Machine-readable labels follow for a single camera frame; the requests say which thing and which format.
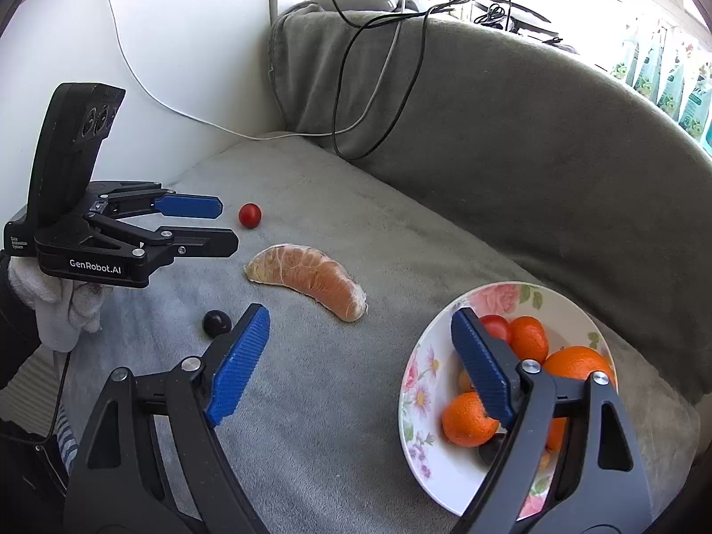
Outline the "black sleeved left forearm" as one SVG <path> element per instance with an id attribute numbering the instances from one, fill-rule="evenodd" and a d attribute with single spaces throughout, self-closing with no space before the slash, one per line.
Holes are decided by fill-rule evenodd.
<path id="1" fill-rule="evenodd" d="M 13 292 L 8 275 L 10 257 L 1 252 L 0 282 L 0 388 L 4 389 L 18 370 L 40 347 L 35 311 Z"/>

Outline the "white gloved left hand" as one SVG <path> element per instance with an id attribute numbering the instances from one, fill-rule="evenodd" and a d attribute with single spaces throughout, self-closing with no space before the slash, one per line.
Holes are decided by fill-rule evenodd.
<path id="1" fill-rule="evenodd" d="M 19 300 L 35 312 L 41 344 L 51 350 L 69 353 L 83 333 L 101 329 L 101 310 L 112 287 L 46 275 L 34 258 L 12 257 L 8 278 Z"/>

